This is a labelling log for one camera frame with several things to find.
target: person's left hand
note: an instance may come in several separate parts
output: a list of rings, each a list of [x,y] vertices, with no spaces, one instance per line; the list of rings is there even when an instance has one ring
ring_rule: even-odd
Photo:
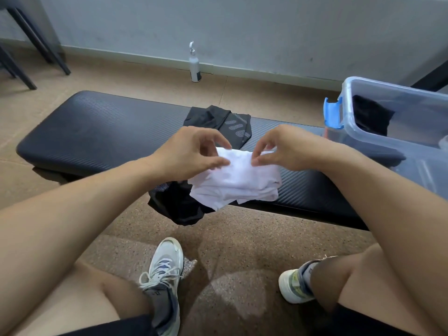
[[[164,181],[181,181],[212,168],[230,164],[219,157],[215,142],[232,149],[228,140],[216,129],[184,126],[154,152],[148,162],[155,163]]]

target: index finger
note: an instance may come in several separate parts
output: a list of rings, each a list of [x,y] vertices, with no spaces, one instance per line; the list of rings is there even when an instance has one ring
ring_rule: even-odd
[[[230,142],[228,142],[228,140],[217,129],[199,129],[198,135],[201,141],[212,140],[220,144],[226,150],[232,149]]]
[[[271,129],[265,133],[264,136],[260,138],[259,141],[257,141],[257,144],[255,145],[254,152],[252,152],[252,160],[260,157],[261,152],[264,151],[266,146],[275,146],[274,142],[274,135],[275,131],[274,129]]]

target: folded white shirt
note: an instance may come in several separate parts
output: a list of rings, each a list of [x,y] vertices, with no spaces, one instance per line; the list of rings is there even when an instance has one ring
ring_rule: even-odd
[[[215,211],[235,200],[242,204],[253,199],[273,202],[278,198],[281,176],[277,165],[253,167],[252,152],[221,147],[217,150],[220,157],[230,160],[230,165],[188,179],[188,184],[193,185],[191,197]]]

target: hand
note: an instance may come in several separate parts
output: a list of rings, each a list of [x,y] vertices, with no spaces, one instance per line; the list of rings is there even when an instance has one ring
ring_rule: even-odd
[[[291,125],[279,125],[268,131],[255,146],[252,165],[276,164],[292,171],[319,169],[325,164],[335,145],[321,136]],[[263,150],[277,151],[260,155]]]
[[[215,142],[232,149],[218,130],[186,126],[148,158],[160,168],[164,182],[187,180],[205,170],[230,164],[228,159],[218,156]]]

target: floor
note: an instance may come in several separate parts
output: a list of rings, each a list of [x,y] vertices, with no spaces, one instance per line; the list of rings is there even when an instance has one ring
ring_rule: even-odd
[[[252,116],[323,125],[322,102],[338,94],[135,63],[68,56],[65,76],[31,50],[15,57],[38,89],[0,70],[0,208],[58,186],[15,153],[19,141],[69,96],[94,90],[183,106],[211,104]],[[83,254],[100,269],[137,280],[161,239],[177,238],[188,258],[180,285],[181,335],[307,335],[312,305],[286,303],[278,275],[324,255],[361,252],[372,235],[310,220],[227,206],[194,226],[154,212],[148,195],[133,203]]]

